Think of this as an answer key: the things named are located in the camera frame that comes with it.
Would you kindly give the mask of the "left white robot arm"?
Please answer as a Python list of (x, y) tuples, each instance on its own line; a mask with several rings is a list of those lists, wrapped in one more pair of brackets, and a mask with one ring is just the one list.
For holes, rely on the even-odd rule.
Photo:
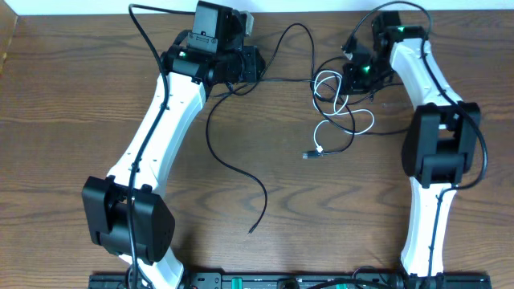
[(89, 177), (82, 200), (93, 243), (128, 264), (124, 274), (91, 275), (91, 288), (180, 288), (185, 268), (171, 242), (175, 220), (164, 196), (184, 136), (212, 87), (256, 83), (265, 62), (244, 40), (253, 16), (199, 2), (191, 29), (155, 54), (153, 100), (120, 160), (104, 178)]

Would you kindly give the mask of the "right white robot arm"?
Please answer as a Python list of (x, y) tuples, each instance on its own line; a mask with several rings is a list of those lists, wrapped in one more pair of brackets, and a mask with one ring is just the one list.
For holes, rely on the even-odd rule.
[(431, 53), (429, 28), (405, 26), (397, 11), (381, 12), (371, 23), (373, 49), (351, 34), (342, 51), (345, 92), (367, 93), (397, 75), (414, 115), (402, 145), (402, 167), (412, 200), (402, 267), (409, 277), (443, 272), (443, 242), (451, 203), (466, 187), (461, 181), (483, 145), (480, 109), (466, 103), (445, 80)]

